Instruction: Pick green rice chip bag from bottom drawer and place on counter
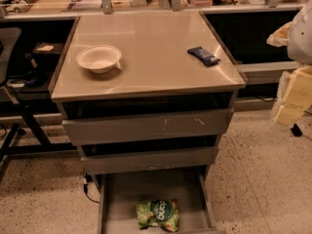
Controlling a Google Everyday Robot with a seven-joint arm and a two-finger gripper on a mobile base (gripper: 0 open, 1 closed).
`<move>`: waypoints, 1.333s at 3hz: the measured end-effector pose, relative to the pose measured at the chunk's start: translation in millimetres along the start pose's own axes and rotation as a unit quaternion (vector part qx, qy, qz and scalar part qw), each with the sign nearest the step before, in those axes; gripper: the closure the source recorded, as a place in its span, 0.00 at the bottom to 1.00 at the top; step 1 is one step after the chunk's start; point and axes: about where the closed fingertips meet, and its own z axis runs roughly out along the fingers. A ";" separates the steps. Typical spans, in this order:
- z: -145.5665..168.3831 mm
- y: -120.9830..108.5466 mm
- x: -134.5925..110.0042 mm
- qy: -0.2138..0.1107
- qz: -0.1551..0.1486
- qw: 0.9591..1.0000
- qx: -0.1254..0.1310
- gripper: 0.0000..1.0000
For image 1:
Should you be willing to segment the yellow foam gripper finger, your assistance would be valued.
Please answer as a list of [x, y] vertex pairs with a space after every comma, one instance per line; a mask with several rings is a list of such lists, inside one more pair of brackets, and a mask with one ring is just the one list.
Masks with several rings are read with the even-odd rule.
[[289, 35], [291, 31], [291, 22], [287, 22], [269, 35], [266, 43], [273, 47], [283, 47], [289, 45]]
[[312, 105], [312, 66], [303, 65], [294, 72], [284, 71], [279, 81], [273, 121], [294, 125]]

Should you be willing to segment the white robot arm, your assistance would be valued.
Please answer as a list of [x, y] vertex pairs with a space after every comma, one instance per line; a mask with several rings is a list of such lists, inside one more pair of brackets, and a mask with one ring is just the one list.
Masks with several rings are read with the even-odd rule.
[[292, 126], [312, 105], [312, 0], [306, 2], [292, 21], [272, 33], [266, 43], [286, 46], [288, 57], [299, 63], [295, 71], [282, 73], [272, 108], [275, 123]]

